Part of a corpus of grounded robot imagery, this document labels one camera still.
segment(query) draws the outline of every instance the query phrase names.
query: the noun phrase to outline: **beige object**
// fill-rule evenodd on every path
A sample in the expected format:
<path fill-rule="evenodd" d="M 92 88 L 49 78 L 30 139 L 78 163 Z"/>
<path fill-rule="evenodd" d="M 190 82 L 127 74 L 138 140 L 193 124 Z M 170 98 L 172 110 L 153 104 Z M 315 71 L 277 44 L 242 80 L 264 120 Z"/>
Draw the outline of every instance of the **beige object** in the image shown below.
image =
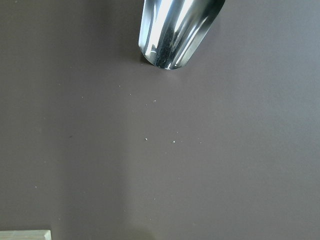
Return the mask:
<path fill-rule="evenodd" d="M 50 230 L 0 231 L 0 240 L 51 240 Z"/>

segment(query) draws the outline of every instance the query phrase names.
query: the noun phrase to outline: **brown surface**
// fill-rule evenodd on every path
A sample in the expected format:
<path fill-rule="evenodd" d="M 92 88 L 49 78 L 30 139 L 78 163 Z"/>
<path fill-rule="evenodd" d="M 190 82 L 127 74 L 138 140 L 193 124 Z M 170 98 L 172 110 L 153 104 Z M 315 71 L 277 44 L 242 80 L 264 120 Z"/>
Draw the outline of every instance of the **brown surface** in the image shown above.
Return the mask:
<path fill-rule="evenodd" d="M 0 230 L 320 239 L 320 1 L 228 0 L 174 71 L 142 6 L 1 1 Z"/>

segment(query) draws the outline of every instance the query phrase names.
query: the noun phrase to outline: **shiny metal object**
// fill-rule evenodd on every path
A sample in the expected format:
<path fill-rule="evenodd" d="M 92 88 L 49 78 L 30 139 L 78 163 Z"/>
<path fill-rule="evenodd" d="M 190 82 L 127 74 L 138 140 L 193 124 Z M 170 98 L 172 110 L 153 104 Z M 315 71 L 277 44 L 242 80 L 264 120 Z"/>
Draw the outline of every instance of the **shiny metal object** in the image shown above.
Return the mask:
<path fill-rule="evenodd" d="M 139 47 L 162 69 L 187 64 L 225 0 L 144 0 Z"/>

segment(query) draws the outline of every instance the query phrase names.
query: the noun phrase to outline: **silver scoop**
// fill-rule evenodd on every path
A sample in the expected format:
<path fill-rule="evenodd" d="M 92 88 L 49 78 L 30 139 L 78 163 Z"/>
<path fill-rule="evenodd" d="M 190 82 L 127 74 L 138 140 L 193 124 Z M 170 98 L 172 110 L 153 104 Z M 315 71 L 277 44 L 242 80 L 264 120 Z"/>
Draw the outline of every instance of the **silver scoop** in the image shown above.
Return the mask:
<path fill-rule="evenodd" d="M 187 64 L 225 0 L 144 0 L 139 47 L 162 69 Z"/>

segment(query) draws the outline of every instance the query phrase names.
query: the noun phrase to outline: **metal scoop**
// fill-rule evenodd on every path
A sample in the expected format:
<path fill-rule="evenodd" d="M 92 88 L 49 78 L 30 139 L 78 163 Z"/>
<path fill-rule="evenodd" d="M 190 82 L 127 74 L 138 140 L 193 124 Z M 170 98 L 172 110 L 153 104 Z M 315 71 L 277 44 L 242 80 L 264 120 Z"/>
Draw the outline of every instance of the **metal scoop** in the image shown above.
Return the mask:
<path fill-rule="evenodd" d="M 225 0 L 144 0 L 139 47 L 162 69 L 187 64 Z"/>

